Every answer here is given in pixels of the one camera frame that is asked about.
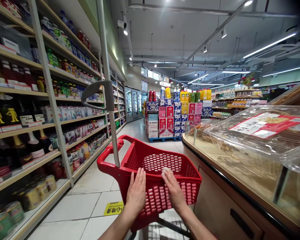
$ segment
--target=ceiling pipe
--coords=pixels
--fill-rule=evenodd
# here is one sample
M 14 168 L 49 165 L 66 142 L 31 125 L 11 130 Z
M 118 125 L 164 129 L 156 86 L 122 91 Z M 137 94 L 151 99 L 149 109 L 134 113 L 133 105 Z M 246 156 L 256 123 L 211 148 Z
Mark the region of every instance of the ceiling pipe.
M 244 7 L 244 4 L 247 2 L 248 0 L 245 0 L 238 8 L 237 8 L 237 10 L 233 13 L 233 14 L 231 14 L 230 15 L 230 17 L 228 17 L 215 31 L 214 31 L 214 33 L 213 34 L 211 34 L 210 35 L 210 37 L 208 37 L 207 38 L 207 40 L 205 40 L 201 45 L 200 45 L 200 47 L 199 48 L 197 48 L 197 50 L 195 50 L 194 51 L 194 53 L 192 53 L 191 55 L 190 55 L 190 57 L 188 57 L 188 59 L 186 60 L 186 61 L 184 61 L 181 65 L 180 65 L 180 67 L 182 67 L 184 64 L 186 64 L 194 55 L 196 55 L 197 54 L 197 52 L 199 52 L 200 51 L 200 49 L 201 48 L 203 48 L 203 46 L 204 45 L 207 45 L 208 43 L 209 43 L 209 41 L 215 36 L 215 35 L 217 35 L 222 29 L 224 29 L 224 27 L 232 20 L 232 19 L 234 19 L 239 13 L 240 13 L 240 11 L 243 9 L 243 7 Z
M 188 7 L 176 7 L 176 6 L 162 6 L 142 3 L 132 3 L 129 1 L 129 8 L 142 9 L 142 10 L 160 10 L 170 12 L 185 12 L 185 13 L 205 13 L 210 15 L 231 16 L 235 11 L 215 10 L 215 9 L 203 9 L 203 8 L 188 8 Z M 240 17 L 258 17 L 258 18 L 300 18 L 298 15 L 292 14 L 280 14 L 270 12 L 241 12 Z
M 127 19 L 127 10 L 126 10 L 126 7 L 124 5 L 124 0 L 121 0 L 121 6 L 122 6 L 122 11 L 123 11 L 123 20 L 127 24 L 126 31 L 128 32 L 128 43 L 129 43 L 129 51 L 130 51 L 130 56 L 131 56 L 131 55 L 133 55 L 131 34 L 130 34 L 131 29 L 129 28 L 129 23 L 128 23 L 128 19 Z

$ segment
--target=refrigerator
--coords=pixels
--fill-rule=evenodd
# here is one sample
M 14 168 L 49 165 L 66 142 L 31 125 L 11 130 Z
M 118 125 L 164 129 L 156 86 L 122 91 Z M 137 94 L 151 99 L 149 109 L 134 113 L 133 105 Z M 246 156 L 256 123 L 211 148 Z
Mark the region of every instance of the refrigerator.
M 142 118 L 141 91 L 124 87 L 127 122 Z

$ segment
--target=tin can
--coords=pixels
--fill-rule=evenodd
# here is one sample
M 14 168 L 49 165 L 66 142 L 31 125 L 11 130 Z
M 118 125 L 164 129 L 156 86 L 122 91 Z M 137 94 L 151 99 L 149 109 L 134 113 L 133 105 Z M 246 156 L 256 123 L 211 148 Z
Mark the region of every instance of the tin can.
M 10 216 L 10 222 L 14 225 L 18 225 L 24 219 L 23 209 L 21 203 L 18 201 L 12 202 L 5 207 L 5 211 Z
M 57 189 L 56 180 L 53 175 L 47 176 L 45 182 L 50 192 L 53 192 Z
M 40 197 L 36 188 L 30 188 L 26 192 L 21 192 L 23 205 L 26 210 L 32 210 L 40 204 Z
M 0 213 L 0 239 L 4 239 L 13 230 L 8 213 Z
M 38 182 L 36 189 L 41 201 L 45 200 L 49 196 L 49 189 L 45 181 Z

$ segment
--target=forearm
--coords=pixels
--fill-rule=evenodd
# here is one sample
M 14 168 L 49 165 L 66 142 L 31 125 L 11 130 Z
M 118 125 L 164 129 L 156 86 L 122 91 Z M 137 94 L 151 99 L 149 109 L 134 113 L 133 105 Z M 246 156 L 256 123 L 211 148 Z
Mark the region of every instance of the forearm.
M 184 207 L 178 214 L 182 218 L 184 224 L 190 230 L 192 237 L 196 240 L 216 240 L 210 231 L 198 220 L 193 211 L 188 207 Z
M 102 234 L 99 240 L 118 240 L 123 239 L 135 219 L 137 214 L 135 214 L 131 207 L 125 206 L 122 213 L 114 220 L 110 227 Z

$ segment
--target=cabinet door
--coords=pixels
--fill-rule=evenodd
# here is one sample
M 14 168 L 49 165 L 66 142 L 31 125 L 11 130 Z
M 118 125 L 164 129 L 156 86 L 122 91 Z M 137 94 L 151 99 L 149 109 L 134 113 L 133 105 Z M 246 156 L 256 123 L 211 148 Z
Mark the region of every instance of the cabinet door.
M 231 198 L 199 167 L 202 176 L 194 213 L 198 219 L 222 240 L 259 240 L 263 231 Z

